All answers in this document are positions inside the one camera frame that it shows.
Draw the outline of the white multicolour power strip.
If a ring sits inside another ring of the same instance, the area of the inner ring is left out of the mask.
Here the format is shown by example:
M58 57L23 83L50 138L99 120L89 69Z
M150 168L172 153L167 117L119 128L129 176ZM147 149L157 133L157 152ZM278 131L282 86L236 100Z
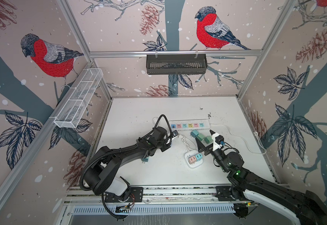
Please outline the white multicolour power strip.
M210 129L210 123L208 119L200 120L176 120L169 121L169 125L172 130L203 130Z

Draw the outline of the green charger plug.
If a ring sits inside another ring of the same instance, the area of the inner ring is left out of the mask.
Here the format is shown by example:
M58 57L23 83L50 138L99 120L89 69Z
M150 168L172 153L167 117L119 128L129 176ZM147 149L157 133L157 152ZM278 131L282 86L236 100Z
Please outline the green charger plug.
M199 133L196 138L201 142L204 140L205 136L202 133Z
M204 141L205 141L206 144L210 144L210 143L212 143L213 139L212 139L211 136L206 136L206 137L204 138Z

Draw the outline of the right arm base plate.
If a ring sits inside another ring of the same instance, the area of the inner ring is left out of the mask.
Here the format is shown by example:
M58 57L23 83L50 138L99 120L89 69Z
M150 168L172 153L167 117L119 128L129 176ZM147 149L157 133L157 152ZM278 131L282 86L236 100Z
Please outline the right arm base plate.
M216 198L218 201L244 201L243 192L233 186L216 186Z

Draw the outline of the light teal charger plug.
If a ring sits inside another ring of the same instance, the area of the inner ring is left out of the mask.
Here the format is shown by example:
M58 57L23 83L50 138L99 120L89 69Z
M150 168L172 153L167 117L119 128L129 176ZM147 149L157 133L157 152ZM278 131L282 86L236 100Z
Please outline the light teal charger plug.
M145 163L147 163L149 161L149 157L143 158L141 161L145 164Z

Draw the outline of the dark teal charger plug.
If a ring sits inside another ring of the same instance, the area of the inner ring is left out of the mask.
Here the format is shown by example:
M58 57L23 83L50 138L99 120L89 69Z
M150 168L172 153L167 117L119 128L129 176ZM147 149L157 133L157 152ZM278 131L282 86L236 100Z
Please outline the dark teal charger plug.
M193 138L196 138L199 134L200 134L200 133L199 133L198 130L192 130L192 131L190 132L190 135L191 135Z

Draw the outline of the pink charger plug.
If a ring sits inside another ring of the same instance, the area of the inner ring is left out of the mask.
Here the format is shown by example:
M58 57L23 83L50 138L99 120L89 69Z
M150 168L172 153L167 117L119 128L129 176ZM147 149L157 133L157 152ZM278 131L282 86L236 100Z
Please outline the pink charger plug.
M192 156L188 159L188 162L190 165L194 164L197 161L197 158L195 156Z

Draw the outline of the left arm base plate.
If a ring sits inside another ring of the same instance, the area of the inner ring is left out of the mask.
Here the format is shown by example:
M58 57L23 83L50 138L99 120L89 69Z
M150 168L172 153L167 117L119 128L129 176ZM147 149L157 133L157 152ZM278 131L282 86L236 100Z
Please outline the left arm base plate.
M132 203L142 202L143 187L129 187L122 195L117 196L114 193L105 193L106 203Z

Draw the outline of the white square socket cube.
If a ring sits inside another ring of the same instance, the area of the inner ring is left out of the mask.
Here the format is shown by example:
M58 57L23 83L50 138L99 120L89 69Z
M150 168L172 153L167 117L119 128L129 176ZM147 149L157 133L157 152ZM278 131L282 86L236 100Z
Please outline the white square socket cube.
M184 154L185 162L191 169L201 166L204 162L203 155L197 150L192 150Z

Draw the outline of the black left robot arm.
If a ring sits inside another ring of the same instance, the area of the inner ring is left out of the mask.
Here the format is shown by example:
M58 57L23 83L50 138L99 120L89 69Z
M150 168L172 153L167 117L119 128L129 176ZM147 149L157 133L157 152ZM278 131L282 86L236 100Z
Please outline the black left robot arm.
M135 144L118 149L103 146L82 169L79 178L80 189L93 191L96 196L101 196L105 210L117 221L125 220L128 215L123 215L121 212L131 211L136 196L131 191L130 183L123 177L118 178L117 172L121 167L135 160L154 156L157 150L161 152L168 150L174 136L166 115L162 114L152 130L143 137L139 137ZM106 199L110 194L123 202L132 199L132 203L126 204L120 210L115 210L119 213L115 214L106 204Z

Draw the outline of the aluminium front rail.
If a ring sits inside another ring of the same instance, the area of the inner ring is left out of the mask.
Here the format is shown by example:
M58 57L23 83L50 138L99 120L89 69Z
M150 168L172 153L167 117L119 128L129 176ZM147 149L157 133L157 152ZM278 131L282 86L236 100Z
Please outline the aluminium front rail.
M203 185L139 185L143 187L142 202L135 204L173 204L173 203L249 203L244 201L218 201L216 186L230 186L230 184Z

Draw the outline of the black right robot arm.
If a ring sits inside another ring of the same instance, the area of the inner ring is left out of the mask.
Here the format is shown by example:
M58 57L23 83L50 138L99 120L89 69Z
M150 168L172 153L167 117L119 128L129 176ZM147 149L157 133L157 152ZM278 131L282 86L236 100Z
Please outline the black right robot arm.
M236 148L224 148L222 135L210 131L213 142L205 146L196 137L199 152L211 155L227 173L229 189L219 192L218 198L259 203L285 216L296 225L327 225L327 207L313 192L294 191L267 181L243 167L244 160Z

